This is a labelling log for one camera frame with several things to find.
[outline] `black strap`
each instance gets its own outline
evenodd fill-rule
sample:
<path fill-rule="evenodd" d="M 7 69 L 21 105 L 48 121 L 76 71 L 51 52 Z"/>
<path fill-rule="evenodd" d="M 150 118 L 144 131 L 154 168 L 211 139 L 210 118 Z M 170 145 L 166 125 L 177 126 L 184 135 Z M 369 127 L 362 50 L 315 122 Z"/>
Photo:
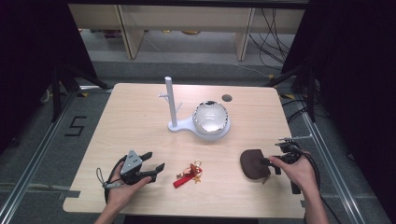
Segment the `black strap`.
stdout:
<path fill-rule="evenodd" d="M 122 163 L 123 161 L 126 160 L 126 157 L 127 157 L 127 155 L 125 155 L 124 157 L 122 157 L 122 158 L 117 162 L 117 164 L 114 166 L 113 170 L 111 171 L 110 176 L 108 177 L 108 180 L 105 182 L 105 185 L 111 183 L 111 178 L 113 177 L 114 172 L 116 171 L 116 169 L 117 169 L 117 167 L 120 165 L 120 163 Z M 106 201 L 106 203 L 107 203 L 107 199 L 108 199 L 108 191 L 109 191 L 109 189 L 105 188 L 105 201 Z"/>

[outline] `black panel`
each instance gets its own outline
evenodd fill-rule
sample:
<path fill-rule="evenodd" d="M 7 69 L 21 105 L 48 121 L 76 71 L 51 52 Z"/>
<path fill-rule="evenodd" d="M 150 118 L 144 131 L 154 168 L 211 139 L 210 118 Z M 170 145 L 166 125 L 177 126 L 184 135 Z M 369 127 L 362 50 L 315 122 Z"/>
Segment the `black panel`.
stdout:
<path fill-rule="evenodd" d="M 311 0 L 310 2 L 311 4 L 316 4 L 321 1 Z M 308 58 L 308 54 L 315 50 L 313 49 L 314 43 L 318 41 L 321 33 L 325 32 L 324 28 L 329 22 L 333 8 L 334 4 L 329 4 L 327 7 L 311 7 L 304 12 L 298 32 L 293 39 L 288 58 L 283 64 L 282 74 L 303 64 Z"/>
<path fill-rule="evenodd" d="M 67 4 L 21 3 L 21 13 L 29 22 L 30 32 L 35 35 L 46 60 L 72 65 L 90 77 L 96 77 L 91 59 L 78 32 Z"/>
<path fill-rule="evenodd" d="M 50 84 L 50 66 L 17 9 L 0 3 L 0 153 L 21 130 Z"/>
<path fill-rule="evenodd" d="M 309 8 L 328 7 L 333 0 L 316 1 L 268 1 L 268 0 L 28 0 L 30 2 L 51 4 L 100 4 L 100 5 L 137 5 L 137 6 L 181 6 L 181 7 L 266 7 L 266 8 Z"/>
<path fill-rule="evenodd" d="M 394 4 L 344 4 L 320 80 L 346 144 L 392 222 L 396 222 L 396 18 Z"/>

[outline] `wire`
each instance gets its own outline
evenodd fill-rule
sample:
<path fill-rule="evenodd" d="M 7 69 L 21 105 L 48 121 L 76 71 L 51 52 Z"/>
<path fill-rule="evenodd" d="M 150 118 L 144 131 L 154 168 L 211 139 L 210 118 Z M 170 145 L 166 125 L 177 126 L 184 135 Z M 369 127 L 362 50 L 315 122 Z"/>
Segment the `wire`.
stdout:
<path fill-rule="evenodd" d="M 282 47 L 281 47 L 280 45 L 282 45 L 282 46 L 285 47 L 286 49 L 290 49 L 290 48 L 287 47 L 287 46 L 279 39 L 279 37 L 277 36 L 277 29 L 276 29 L 276 9 L 273 8 L 272 12 L 273 12 L 273 16 L 272 16 L 273 19 L 272 19 L 272 22 L 271 22 L 271 25 L 270 25 L 269 21 L 267 20 L 267 17 L 265 16 L 264 10 L 262 9 L 262 16 L 264 17 L 265 22 L 267 23 L 267 26 L 268 26 L 268 34 L 267 34 L 267 36 L 265 37 L 265 39 L 264 39 L 263 41 L 264 41 L 269 47 L 271 47 L 271 48 L 273 48 L 273 49 L 279 50 L 279 52 L 280 52 L 280 54 L 281 54 L 283 60 L 285 60 L 285 59 L 286 59 L 286 54 L 287 54 L 288 52 L 286 52 L 285 50 L 283 50 Z M 270 44 L 268 44 L 268 43 L 266 42 L 266 40 L 267 40 L 269 34 L 271 34 L 272 37 L 273 37 L 273 39 L 275 40 L 275 42 L 276 42 L 276 44 L 277 44 L 277 48 L 274 47 L 274 46 L 271 46 Z"/>
<path fill-rule="evenodd" d="M 102 185 L 105 183 L 105 180 L 103 179 L 102 176 L 102 170 L 99 167 L 96 168 L 96 177 L 98 177 L 98 180 Z"/>
<path fill-rule="evenodd" d="M 288 123 L 290 123 L 292 120 L 294 120 L 295 118 L 297 118 L 299 115 L 303 114 L 304 112 L 306 112 L 307 107 L 303 107 L 301 109 L 299 109 L 298 111 L 294 112 L 292 115 L 290 115 L 287 118 Z"/>
<path fill-rule="evenodd" d="M 121 180 L 121 178 L 118 178 L 118 179 L 115 179 L 115 180 L 111 181 L 110 184 L 112 184 L 112 183 L 114 183 L 116 181 L 119 181 L 119 180 Z"/>
<path fill-rule="evenodd" d="M 286 103 L 283 103 L 282 106 L 289 105 L 291 103 L 297 103 L 297 102 L 306 102 L 306 100 L 292 100 L 292 101 L 288 101 Z"/>
<path fill-rule="evenodd" d="M 315 173 L 315 179 L 317 180 L 317 185 L 318 185 L 318 189 L 320 189 L 320 172 L 319 172 L 319 168 L 317 166 L 317 164 L 315 163 L 314 159 L 312 158 L 312 156 L 309 153 L 306 152 L 302 152 L 307 159 L 309 161 L 309 163 L 311 163 L 312 168 L 314 169 L 314 173 Z"/>
<path fill-rule="evenodd" d="M 263 41 L 268 47 L 270 47 L 271 49 L 277 49 L 276 47 L 274 47 L 274 46 L 270 45 L 268 42 L 266 42 L 269 35 L 270 35 L 270 33 L 268 33 L 268 34 L 265 36 L 265 38 L 262 38 L 262 34 L 259 34 L 259 37 L 262 39 L 262 41 Z"/>
<path fill-rule="evenodd" d="M 253 43 L 256 45 L 256 47 L 260 50 L 260 52 L 264 52 L 268 56 L 270 56 L 271 58 L 273 58 L 276 61 L 278 61 L 279 63 L 283 63 L 282 59 L 279 59 L 278 57 L 275 56 L 275 54 L 271 53 L 270 51 L 268 51 L 267 49 L 262 47 L 265 44 L 265 42 L 263 42 L 262 44 L 258 44 L 251 34 L 249 34 L 249 37 L 251 38 Z"/>
<path fill-rule="evenodd" d="M 320 194 L 320 199 L 323 201 L 323 203 L 326 205 L 326 207 L 329 209 L 329 211 L 332 213 L 332 216 L 335 218 L 335 220 L 337 221 L 337 223 L 341 223 L 341 220 L 338 218 L 338 216 L 334 213 L 334 211 L 332 210 L 332 208 L 329 206 L 329 204 L 326 202 L 326 200 L 324 200 L 324 198 L 321 196 Z"/>

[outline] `white vertical pole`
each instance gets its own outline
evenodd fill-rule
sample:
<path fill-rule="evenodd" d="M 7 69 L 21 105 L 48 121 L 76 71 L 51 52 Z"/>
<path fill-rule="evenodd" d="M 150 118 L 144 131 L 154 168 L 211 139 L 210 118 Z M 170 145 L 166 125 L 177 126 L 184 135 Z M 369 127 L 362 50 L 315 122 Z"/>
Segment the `white vertical pole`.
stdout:
<path fill-rule="evenodd" d="M 172 78 L 165 77 L 166 91 L 169 101 L 169 109 L 171 110 L 172 127 L 177 127 L 176 109 L 175 109 L 175 98 L 172 88 Z"/>

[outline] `black cable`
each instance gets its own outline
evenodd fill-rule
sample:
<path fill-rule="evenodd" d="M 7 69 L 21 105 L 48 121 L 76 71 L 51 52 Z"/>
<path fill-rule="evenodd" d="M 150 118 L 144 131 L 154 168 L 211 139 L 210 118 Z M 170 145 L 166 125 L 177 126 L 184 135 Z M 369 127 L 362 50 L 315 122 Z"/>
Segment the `black cable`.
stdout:
<path fill-rule="evenodd" d="M 259 56 L 260 56 L 260 61 L 262 62 L 262 64 L 264 65 L 264 66 L 266 66 L 266 67 L 269 67 L 269 68 L 272 68 L 272 69 L 275 69 L 275 70 L 281 70 L 280 68 L 276 68 L 276 67 L 273 67 L 273 66 L 270 66 L 270 65 L 268 65 L 268 64 L 266 64 L 263 60 L 262 60 L 262 52 L 263 51 L 266 51 L 265 49 L 262 49 L 262 47 L 254 40 L 254 38 L 251 36 L 251 35 L 249 35 L 250 36 L 250 38 L 253 40 L 253 42 L 254 42 L 254 44 L 256 45 L 256 47 L 259 49 Z"/>
<path fill-rule="evenodd" d="M 287 118 L 287 122 L 290 123 L 293 119 L 297 118 L 299 115 L 303 114 L 304 112 L 306 112 L 307 107 L 303 107 L 301 109 L 299 109 L 298 111 L 294 112 L 292 115 L 290 115 Z"/>
<path fill-rule="evenodd" d="M 329 211 L 332 213 L 332 216 L 335 218 L 337 223 L 341 224 L 341 220 L 338 218 L 338 216 L 334 213 L 334 211 L 330 208 L 329 204 L 324 200 L 324 198 L 320 194 L 320 199 L 323 201 L 323 203 L 326 205 L 326 207 L 329 209 Z"/>
<path fill-rule="evenodd" d="M 318 189 L 320 189 L 320 172 L 319 172 L 319 168 L 318 168 L 317 164 L 315 163 L 314 159 L 312 158 L 311 154 L 303 152 L 297 146 L 294 146 L 293 150 L 296 151 L 298 154 L 304 156 L 309 161 L 309 163 L 312 166 L 312 169 L 314 169 L 315 179 L 316 179 L 316 182 L 317 182 Z"/>
<path fill-rule="evenodd" d="M 292 100 L 292 101 L 288 101 L 286 103 L 283 103 L 282 106 L 289 105 L 291 103 L 297 103 L 297 102 L 306 102 L 306 100 Z"/>
<path fill-rule="evenodd" d="M 283 63 L 283 61 L 281 59 L 279 59 L 278 57 L 276 57 L 275 54 L 271 53 L 270 51 L 268 51 L 268 50 L 266 50 L 265 48 L 262 47 L 264 43 L 262 43 L 260 45 L 259 43 L 256 42 L 256 40 L 253 38 L 253 36 L 251 34 L 249 34 L 249 36 L 250 36 L 251 40 L 253 41 L 253 43 L 256 45 L 256 47 L 260 51 L 266 53 L 268 56 L 270 56 L 271 58 L 277 60 L 279 63 Z"/>
<path fill-rule="evenodd" d="M 280 44 L 283 45 L 286 49 L 289 49 L 289 48 L 288 48 L 285 44 L 283 44 L 283 42 L 282 42 L 282 41 L 279 39 L 279 37 L 277 36 L 277 30 L 276 30 L 276 9 L 273 8 L 273 20 L 272 20 L 272 22 L 271 22 L 271 25 L 270 25 L 269 21 L 267 20 L 265 14 L 264 14 L 263 9 L 262 9 L 262 16 L 264 17 L 265 22 L 267 23 L 267 26 L 268 26 L 268 34 L 267 34 L 267 37 L 268 37 L 269 34 L 271 34 L 272 37 L 274 38 L 275 42 L 277 43 L 278 48 L 273 47 L 273 46 L 271 46 L 271 45 L 268 44 L 268 43 L 266 43 L 266 44 L 267 44 L 268 46 L 270 46 L 271 48 L 273 48 L 273 49 L 279 50 L 280 54 L 282 55 L 283 60 L 285 60 L 285 59 L 286 59 L 286 55 L 285 55 L 285 52 L 286 52 L 286 51 L 283 50 L 283 49 L 281 48 Z"/>
<path fill-rule="evenodd" d="M 122 158 L 116 163 L 116 165 L 113 167 L 113 170 L 111 171 L 110 175 L 108 176 L 108 180 L 107 180 L 106 182 L 105 182 L 104 179 L 103 179 L 101 169 L 100 169 L 100 168 L 96 168 L 96 176 L 98 177 L 98 179 L 99 179 L 99 181 L 102 183 L 102 185 L 104 185 L 104 184 L 106 184 L 106 183 L 107 183 L 107 184 L 112 184 L 112 183 L 114 183 L 114 182 L 120 180 L 120 178 L 119 178 L 119 179 L 116 179 L 116 180 L 111 181 L 111 178 L 113 177 L 114 172 L 116 172 L 116 169 L 117 169 L 117 167 L 119 166 L 119 164 L 126 160 L 126 157 L 127 157 L 127 156 L 122 157 Z M 109 189 L 106 189 L 106 188 L 105 188 L 105 201 L 106 201 L 106 203 L 107 203 L 107 199 L 108 199 L 108 191 L 109 191 Z"/>

